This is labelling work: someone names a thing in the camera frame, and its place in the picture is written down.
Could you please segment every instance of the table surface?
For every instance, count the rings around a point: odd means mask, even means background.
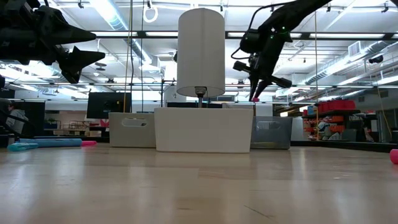
[[[0,149],[0,223],[398,223],[398,166],[321,147],[250,154]]]

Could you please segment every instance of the ceiling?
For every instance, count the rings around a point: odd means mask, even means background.
[[[129,0],[110,0],[114,1],[117,10],[123,16],[125,21],[129,21]],[[79,1],[73,0],[53,0],[49,1],[50,6],[60,9],[66,20],[73,26],[80,27],[85,30],[105,31],[112,30],[108,23],[91,4],[90,1],[83,1],[84,9],[78,7]],[[143,19],[143,9],[147,7],[147,1],[133,0],[132,8],[132,26],[134,31],[157,31],[157,30],[178,30],[178,19],[180,15],[189,10],[193,5],[198,7],[206,7],[220,12],[225,19],[225,29],[227,31],[245,31],[248,28],[249,21],[254,11],[267,4],[275,4],[279,2],[287,2],[280,0],[222,0],[223,11],[220,11],[220,0],[153,0],[152,5],[158,10],[158,17],[154,22],[146,22]],[[398,11],[395,5],[390,1],[377,0],[334,0],[331,2],[330,11],[327,7],[323,7],[317,11],[317,14],[311,14],[305,18],[302,23],[294,30],[294,32],[397,32]],[[253,27],[258,27],[265,21],[271,12],[265,9],[258,13],[254,20]],[[154,10],[146,12],[147,18],[153,18]],[[177,39],[142,39],[137,40],[142,48],[150,55],[159,57],[160,66],[166,69],[167,65],[173,64],[172,56],[177,50]],[[355,43],[356,40],[295,40],[293,43],[285,45],[275,76],[292,80],[294,84],[300,80],[308,78],[308,74],[313,73],[317,67],[320,68],[341,55],[347,54],[348,47]],[[238,72],[232,69],[235,60],[230,58],[235,49],[239,47],[239,40],[228,39],[226,45],[226,67],[225,76],[226,83],[237,83],[238,80],[245,80],[248,75],[244,72]],[[75,44],[81,50],[101,51],[107,54],[107,57],[100,61],[105,63],[105,71],[96,71],[98,66],[90,65],[83,69],[83,76],[87,79],[84,82],[104,83],[109,78],[113,78],[118,83],[130,82],[133,67],[130,56],[127,56],[127,44],[122,39],[101,39],[91,42]],[[140,70],[139,61],[134,59],[134,79],[133,82],[141,82],[141,76],[144,83],[160,82],[162,73],[143,72]],[[351,78],[353,67],[358,68],[361,64],[352,64],[346,70],[334,73],[333,76],[344,76],[344,79]],[[28,78],[21,78],[18,81],[27,81]],[[35,79],[35,82],[41,82],[43,79]],[[337,85],[336,80],[329,78],[329,81],[323,85]],[[124,86],[107,86],[106,91],[123,90]],[[133,90],[140,90],[141,87],[133,87]],[[159,87],[145,87],[146,90],[158,90]],[[227,88],[227,90],[236,91],[237,88]],[[276,91],[277,88],[268,88],[267,91]]]

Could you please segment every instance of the person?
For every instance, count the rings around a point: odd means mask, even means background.
[[[21,119],[24,119],[26,121],[29,120],[25,116],[25,111],[20,110],[20,108],[18,107],[18,104],[16,104],[16,103],[11,103],[10,105],[8,105],[8,111],[10,111],[10,115],[11,116],[15,116],[17,118],[21,118]],[[25,123],[22,122],[22,121],[17,121],[17,120],[15,120],[13,118],[7,118],[6,124],[11,129],[13,129],[15,132],[21,134]]]

